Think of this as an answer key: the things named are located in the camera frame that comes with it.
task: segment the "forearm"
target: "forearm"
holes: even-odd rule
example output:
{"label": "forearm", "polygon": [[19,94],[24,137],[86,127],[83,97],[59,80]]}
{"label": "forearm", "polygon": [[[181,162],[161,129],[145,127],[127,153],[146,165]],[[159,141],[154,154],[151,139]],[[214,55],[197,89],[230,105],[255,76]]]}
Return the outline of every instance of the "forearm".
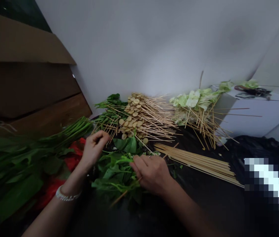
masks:
{"label": "forearm", "polygon": [[193,236],[221,236],[205,217],[201,208],[173,180],[162,195],[179,220]]}
{"label": "forearm", "polygon": [[[78,165],[62,186],[61,192],[66,196],[79,194],[84,183],[85,175],[85,171],[82,171]],[[62,201],[54,197],[24,232],[23,237],[64,235],[75,203],[76,200]]]}

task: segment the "cardboard flap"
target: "cardboard flap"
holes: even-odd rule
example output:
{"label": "cardboard flap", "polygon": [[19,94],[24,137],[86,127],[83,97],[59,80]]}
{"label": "cardboard flap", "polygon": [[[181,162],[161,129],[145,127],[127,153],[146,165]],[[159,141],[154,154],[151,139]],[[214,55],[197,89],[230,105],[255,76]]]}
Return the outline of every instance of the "cardboard flap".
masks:
{"label": "cardboard flap", "polygon": [[56,35],[1,15],[0,62],[76,64]]}

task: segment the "left hand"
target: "left hand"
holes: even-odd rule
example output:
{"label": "left hand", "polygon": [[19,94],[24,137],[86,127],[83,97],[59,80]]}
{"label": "left hand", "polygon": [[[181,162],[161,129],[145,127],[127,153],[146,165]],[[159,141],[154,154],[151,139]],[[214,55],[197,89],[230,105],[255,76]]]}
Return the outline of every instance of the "left hand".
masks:
{"label": "left hand", "polygon": [[79,167],[83,171],[88,172],[88,169],[95,165],[95,163],[97,162],[104,146],[108,141],[110,141],[109,134],[102,130],[89,136],[86,139],[83,155],[77,168]]}

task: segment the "pixelated blur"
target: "pixelated blur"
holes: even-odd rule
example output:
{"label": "pixelated blur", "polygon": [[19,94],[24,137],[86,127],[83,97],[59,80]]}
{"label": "pixelated blur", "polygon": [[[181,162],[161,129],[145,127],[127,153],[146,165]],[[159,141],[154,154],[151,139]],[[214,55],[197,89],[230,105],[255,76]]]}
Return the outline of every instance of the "pixelated blur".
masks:
{"label": "pixelated blur", "polygon": [[250,204],[258,203],[259,212],[267,213],[265,218],[272,219],[271,223],[275,225],[272,227],[278,227],[279,231],[279,161],[245,158],[244,163],[247,175],[245,189],[250,192]]}

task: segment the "finger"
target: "finger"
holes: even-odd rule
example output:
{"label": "finger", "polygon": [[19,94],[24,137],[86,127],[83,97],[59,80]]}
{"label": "finger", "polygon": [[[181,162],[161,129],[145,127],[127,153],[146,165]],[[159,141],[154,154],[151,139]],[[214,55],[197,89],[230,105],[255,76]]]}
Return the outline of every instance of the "finger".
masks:
{"label": "finger", "polygon": [[146,156],[146,155],[141,155],[140,158],[143,159],[143,161],[145,162],[145,164],[146,164],[147,166],[151,165],[151,159],[150,159],[148,156]]}
{"label": "finger", "polygon": [[95,134],[91,135],[91,136],[89,137],[89,139],[90,139],[91,141],[97,143],[98,140],[99,140],[100,138],[106,137],[106,136],[109,136],[109,135],[108,135],[105,131],[100,130],[100,131],[96,132]]}
{"label": "finger", "polygon": [[98,141],[98,144],[96,146],[100,146],[100,147],[104,148],[106,143],[110,140],[111,140],[110,135],[108,135],[106,132],[103,132],[103,136],[100,138],[100,140]]}
{"label": "finger", "polygon": [[135,155],[133,157],[134,163],[137,166],[138,170],[140,171],[141,174],[145,174],[145,172],[147,171],[147,165],[144,162],[144,160],[139,157],[138,155]]}
{"label": "finger", "polygon": [[136,176],[138,179],[140,179],[142,177],[142,174],[140,173],[139,169],[137,168],[137,166],[135,165],[134,162],[130,162],[129,165],[133,168],[133,170],[136,173]]}

